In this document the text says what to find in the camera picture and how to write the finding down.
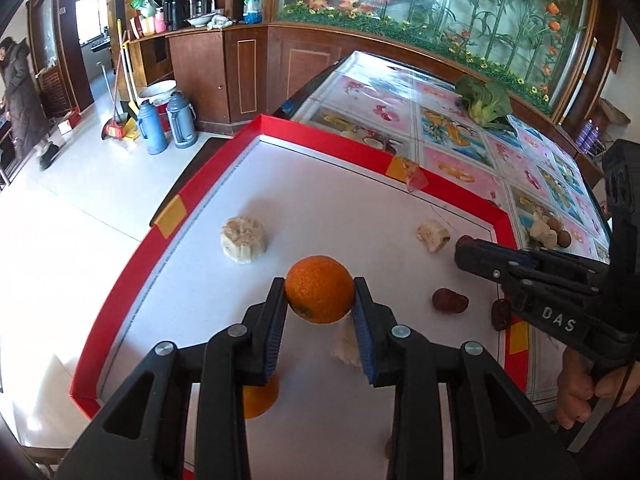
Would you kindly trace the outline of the right hand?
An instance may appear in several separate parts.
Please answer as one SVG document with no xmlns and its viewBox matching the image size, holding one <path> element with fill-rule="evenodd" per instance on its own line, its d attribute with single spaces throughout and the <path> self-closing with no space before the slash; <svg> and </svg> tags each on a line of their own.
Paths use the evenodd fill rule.
<svg viewBox="0 0 640 480">
<path fill-rule="evenodd" d="M 639 363 L 631 370 L 619 368 L 608 373 L 598 382 L 590 376 L 591 363 L 577 351 L 566 348 L 563 365 L 558 377 L 558 400 L 556 419 L 560 426 L 570 430 L 580 422 L 584 424 L 592 413 L 589 401 L 598 399 L 618 400 L 617 408 L 610 411 L 611 424 L 614 416 L 620 416 L 620 430 L 629 430 L 631 437 L 639 437 Z"/>
</svg>

